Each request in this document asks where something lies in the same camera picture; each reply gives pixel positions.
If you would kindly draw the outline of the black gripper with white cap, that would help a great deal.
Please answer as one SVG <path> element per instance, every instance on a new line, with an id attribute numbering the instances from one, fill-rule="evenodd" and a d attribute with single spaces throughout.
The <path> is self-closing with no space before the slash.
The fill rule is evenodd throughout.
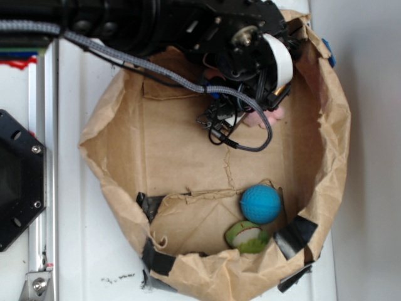
<path id="1" fill-rule="evenodd" d="M 186 57 L 222 73 L 261 109 L 273 111 L 290 91 L 296 40 L 272 1 L 184 1 L 193 29 Z"/>

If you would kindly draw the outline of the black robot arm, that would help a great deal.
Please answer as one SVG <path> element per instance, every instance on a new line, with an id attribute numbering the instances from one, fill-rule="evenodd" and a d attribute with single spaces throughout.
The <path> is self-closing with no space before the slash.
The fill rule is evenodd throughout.
<path id="1" fill-rule="evenodd" d="M 294 40 L 271 1 L 2 1 L 1 61 L 29 63 L 55 38 L 129 62 L 220 102 L 207 112 L 218 130 L 239 112 L 276 110 L 289 93 Z M 194 84 L 148 61 L 173 46 L 222 80 Z"/>

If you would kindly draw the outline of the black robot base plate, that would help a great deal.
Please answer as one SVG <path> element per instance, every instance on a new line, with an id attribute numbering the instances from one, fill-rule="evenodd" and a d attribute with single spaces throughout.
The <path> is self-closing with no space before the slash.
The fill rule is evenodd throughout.
<path id="1" fill-rule="evenodd" d="M 1 251 L 6 251 L 44 210 L 46 148 L 1 110 Z"/>

